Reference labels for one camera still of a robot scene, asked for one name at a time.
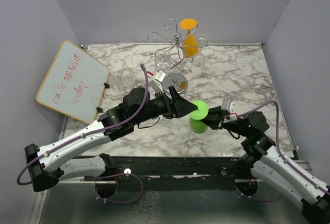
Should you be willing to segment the green plastic wine glass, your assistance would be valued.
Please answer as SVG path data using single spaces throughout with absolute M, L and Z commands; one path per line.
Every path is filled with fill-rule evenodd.
M 208 126 L 202 122 L 202 119 L 208 115 L 209 107 L 202 100 L 194 100 L 192 103 L 197 106 L 197 110 L 189 114 L 189 127 L 192 132 L 202 134 L 208 129 Z

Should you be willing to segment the clear wine glass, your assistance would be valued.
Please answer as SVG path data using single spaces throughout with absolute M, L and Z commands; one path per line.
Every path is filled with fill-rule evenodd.
M 124 67 L 120 71 L 120 79 L 123 87 L 123 97 L 130 93 L 130 91 L 134 88 L 135 84 L 135 75 L 131 68 Z
M 205 69 L 206 56 L 202 53 L 204 48 L 208 47 L 210 37 L 208 35 L 197 35 L 197 44 L 199 52 L 193 56 L 191 69 L 195 74 L 201 74 Z
M 171 69 L 171 57 L 167 50 L 157 50 L 155 52 L 155 72 L 163 70 L 167 75 Z

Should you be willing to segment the orange plastic wine glass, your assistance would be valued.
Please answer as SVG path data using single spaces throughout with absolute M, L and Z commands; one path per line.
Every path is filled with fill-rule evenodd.
M 183 41 L 183 48 L 187 58 L 192 58 L 195 54 L 199 53 L 199 45 L 193 33 L 197 30 L 197 21 L 191 18 L 184 19 L 179 24 L 182 30 L 187 31 L 187 35 Z

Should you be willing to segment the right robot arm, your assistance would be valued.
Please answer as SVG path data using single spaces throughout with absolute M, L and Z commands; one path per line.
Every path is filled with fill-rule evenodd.
M 225 129 L 245 138 L 241 143 L 245 154 L 237 161 L 240 177 L 253 176 L 277 189 L 308 223 L 329 223 L 329 184 L 306 171 L 265 134 L 269 125 L 259 108 L 236 114 L 216 107 L 202 122 L 212 130 Z

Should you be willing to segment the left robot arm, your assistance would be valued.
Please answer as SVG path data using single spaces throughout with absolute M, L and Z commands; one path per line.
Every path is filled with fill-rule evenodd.
M 197 110 L 197 105 L 182 98 L 174 87 L 170 96 L 157 94 L 154 99 L 145 88 L 134 88 L 118 106 L 109 109 L 86 128 L 52 144 L 25 147 L 26 166 L 34 192 L 41 192 L 67 178 L 87 176 L 108 180 L 114 167 L 110 157 L 99 155 L 85 161 L 78 156 L 85 151 L 124 137 L 134 127 L 163 116 L 181 118 Z

